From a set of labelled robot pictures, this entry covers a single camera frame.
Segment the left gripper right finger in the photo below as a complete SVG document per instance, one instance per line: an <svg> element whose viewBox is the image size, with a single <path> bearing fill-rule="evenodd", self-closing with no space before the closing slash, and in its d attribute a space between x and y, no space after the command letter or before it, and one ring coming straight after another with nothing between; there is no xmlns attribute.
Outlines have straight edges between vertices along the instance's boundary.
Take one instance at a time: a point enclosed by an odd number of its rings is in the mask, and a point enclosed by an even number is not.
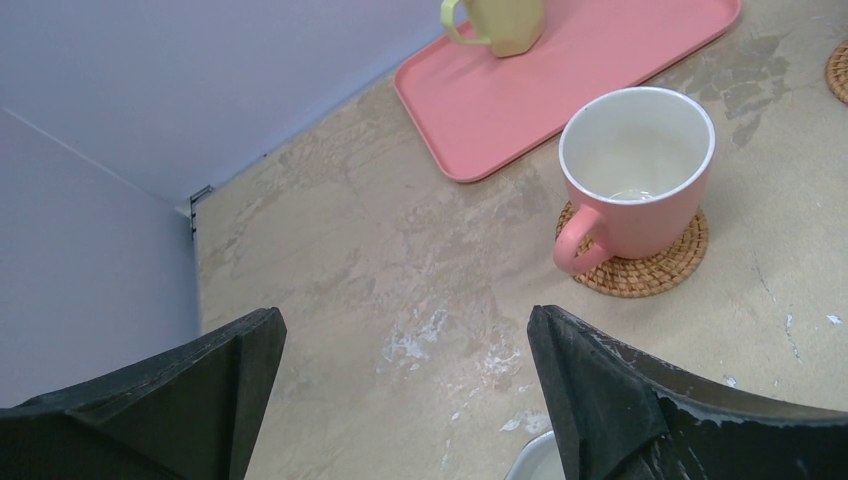
<svg viewBox="0 0 848 480"><path fill-rule="evenodd" d="M527 335L569 479L843 479L847 416L705 379L556 305Z"/></svg>

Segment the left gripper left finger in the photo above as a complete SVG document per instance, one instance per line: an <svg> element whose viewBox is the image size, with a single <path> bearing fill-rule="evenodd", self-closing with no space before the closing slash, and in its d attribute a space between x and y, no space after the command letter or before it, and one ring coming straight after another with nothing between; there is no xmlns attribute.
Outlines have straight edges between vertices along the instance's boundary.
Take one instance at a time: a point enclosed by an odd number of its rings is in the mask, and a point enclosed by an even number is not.
<svg viewBox="0 0 848 480"><path fill-rule="evenodd" d="M261 308L1 412L5 479L242 479L287 329Z"/></svg>

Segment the pink mug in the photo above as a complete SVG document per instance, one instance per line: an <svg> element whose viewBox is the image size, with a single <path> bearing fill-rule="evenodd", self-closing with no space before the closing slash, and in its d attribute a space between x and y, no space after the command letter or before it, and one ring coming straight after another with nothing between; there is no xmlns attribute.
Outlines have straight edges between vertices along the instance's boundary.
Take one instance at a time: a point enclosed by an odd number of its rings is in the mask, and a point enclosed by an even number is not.
<svg viewBox="0 0 848 480"><path fill-rule="evenodd" d="M578 109L559 139L575 213L557 235L555 265L579 275L668 248L698 211L715 149L707 111L671 89L620 89Z"/></svg>
<svg viewBox="0 0 848 480"><path fill-rule="evenodd" d="M565 480L554 432L549 430L521 450L505 480Z"/></svg>

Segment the woven rattan coaster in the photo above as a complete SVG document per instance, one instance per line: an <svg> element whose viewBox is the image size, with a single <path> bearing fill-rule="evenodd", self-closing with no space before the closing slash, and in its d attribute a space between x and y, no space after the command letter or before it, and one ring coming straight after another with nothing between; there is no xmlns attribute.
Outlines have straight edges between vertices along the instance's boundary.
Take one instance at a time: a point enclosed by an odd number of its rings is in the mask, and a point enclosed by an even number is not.
<svg viewBox="0 0 848 480"><path fill-rule="evenodd" d="M557 224L554 263L603 294L642 298L688 278L706 254L708 226L697 199L614 200L579 192Z"/></svg>
<svg viewBox="0 0 848 480"><path fill-rule="evenodd" d="M831 93L848 104L848 41L841 42L828 57L824 77Z"/></svg>

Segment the pink mug front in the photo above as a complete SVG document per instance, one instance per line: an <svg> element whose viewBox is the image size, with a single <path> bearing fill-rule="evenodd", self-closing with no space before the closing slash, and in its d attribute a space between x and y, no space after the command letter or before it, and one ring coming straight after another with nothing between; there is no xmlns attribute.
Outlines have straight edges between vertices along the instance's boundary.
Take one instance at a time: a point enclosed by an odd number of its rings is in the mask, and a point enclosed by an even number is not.
<svg viewBox="0 0 848 480"><path fill-rule="evenodd" d="M559 139L575 213L557 235L555 265L579 275L668 248L698 211L715 149L707 111L671 89L620 89L578 109Z"/></svg>

